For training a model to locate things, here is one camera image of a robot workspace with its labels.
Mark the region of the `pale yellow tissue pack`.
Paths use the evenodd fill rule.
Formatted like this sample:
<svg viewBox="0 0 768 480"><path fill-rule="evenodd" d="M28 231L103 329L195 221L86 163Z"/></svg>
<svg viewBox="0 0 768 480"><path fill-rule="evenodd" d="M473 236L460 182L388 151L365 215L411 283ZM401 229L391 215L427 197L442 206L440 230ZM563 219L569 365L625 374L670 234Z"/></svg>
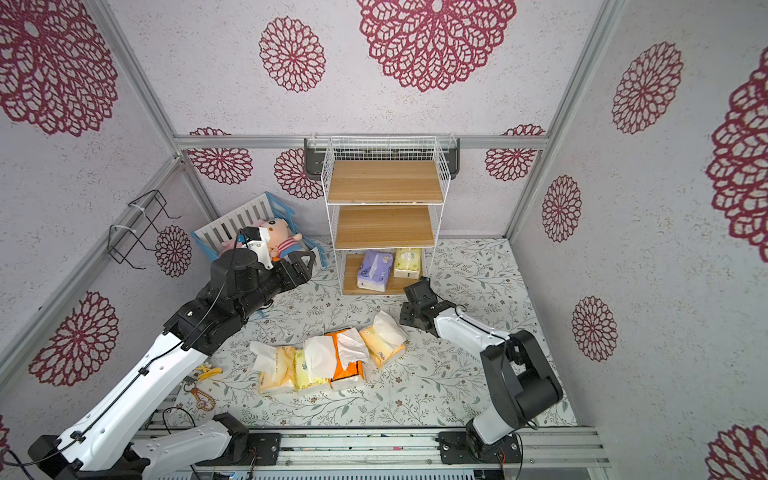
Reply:
<svg viewBox="0 0 768 480"><path fill-rule="evenodd" d="M382 368L387 362L397 358L406 348L407 334L395 319L384 311L379 311L370 326L360 331L373 364Z"/></svg>

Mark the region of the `light green tissue pack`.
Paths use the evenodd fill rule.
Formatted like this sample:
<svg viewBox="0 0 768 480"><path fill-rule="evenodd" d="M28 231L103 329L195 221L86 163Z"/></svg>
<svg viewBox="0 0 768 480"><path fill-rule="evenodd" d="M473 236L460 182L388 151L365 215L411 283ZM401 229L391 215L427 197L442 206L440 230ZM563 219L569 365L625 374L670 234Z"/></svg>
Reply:
<svg viewBox="0 0 768 480"><path fill-rule="evenodd" d="M419 279L421 277L422 249L398 248L394 256L395 278Z"/></svg>

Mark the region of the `purple tissue pack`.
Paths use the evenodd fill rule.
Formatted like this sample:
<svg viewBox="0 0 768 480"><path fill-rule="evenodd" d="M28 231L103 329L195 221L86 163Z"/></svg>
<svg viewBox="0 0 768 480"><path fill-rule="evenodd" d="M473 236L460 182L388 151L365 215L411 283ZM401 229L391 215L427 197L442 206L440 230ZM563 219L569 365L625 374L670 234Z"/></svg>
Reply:
<svg viewBox="0 0 768 480"><path fill-rule="evenodd" d="M367 291L384 293L394 264L394 255L389 252L367 251L356 277L357 287Z"/></svg>

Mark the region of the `orange tissue pack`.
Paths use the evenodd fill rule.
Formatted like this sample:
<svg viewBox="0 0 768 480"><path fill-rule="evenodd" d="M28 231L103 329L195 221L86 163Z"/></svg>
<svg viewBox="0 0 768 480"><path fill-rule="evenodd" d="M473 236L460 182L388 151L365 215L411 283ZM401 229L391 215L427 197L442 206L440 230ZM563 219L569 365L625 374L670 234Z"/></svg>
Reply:
<svg viewBox="0 0 768 480"><path fill-rule="evenodd" d="M336 370L330 381L335 391L346 390L365 383L365 364L370 360L368 347L356 328L326 333L333 340Z"/></svg>

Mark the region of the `yellow-green tissue box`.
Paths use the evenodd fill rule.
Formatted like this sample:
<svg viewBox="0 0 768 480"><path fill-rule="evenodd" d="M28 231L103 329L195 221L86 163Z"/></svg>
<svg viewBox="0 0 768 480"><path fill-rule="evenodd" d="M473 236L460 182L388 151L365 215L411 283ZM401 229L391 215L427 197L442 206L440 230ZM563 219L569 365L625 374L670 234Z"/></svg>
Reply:
<svg viewBox="0 0 768 480"><path fill-rule="evenodd" d="M336 371L337 358L330 336L315 336L296 351L295 370L298 391L329 386Z"/></svg>

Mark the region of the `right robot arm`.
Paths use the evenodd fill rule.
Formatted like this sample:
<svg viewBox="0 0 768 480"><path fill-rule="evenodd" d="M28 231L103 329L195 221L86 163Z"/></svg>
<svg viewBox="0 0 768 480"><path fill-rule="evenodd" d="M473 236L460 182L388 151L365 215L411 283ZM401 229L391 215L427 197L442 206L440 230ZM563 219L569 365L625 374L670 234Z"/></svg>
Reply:
<svg viewBox="0 0 768 480"><path fill-rule="evenodd" d="M440 297L430 279L404 289L399 322L447 340L479 359L491 406L467 425L467 446L474 454L533 423L563 400L564 392L535 336L495 329Z"/></svg>

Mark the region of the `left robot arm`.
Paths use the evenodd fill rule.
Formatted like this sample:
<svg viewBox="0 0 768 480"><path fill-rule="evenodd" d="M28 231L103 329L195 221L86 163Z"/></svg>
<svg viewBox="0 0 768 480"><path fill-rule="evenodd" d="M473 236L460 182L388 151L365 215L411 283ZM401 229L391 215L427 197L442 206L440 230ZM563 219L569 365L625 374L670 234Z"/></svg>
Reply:
<svg viewBox="0 0 768 480"><path fill-rule="evenodd" d="M250 459L249 430L229 413L154 440L134 436L173 388L256 311L307 283L314 263L311 251L292 252L271 268L245 248L221 254L210 265L208 283L164 323L137 365L78 422L29 447L32 464L52 479L158 479L183 466Z"/></svg>

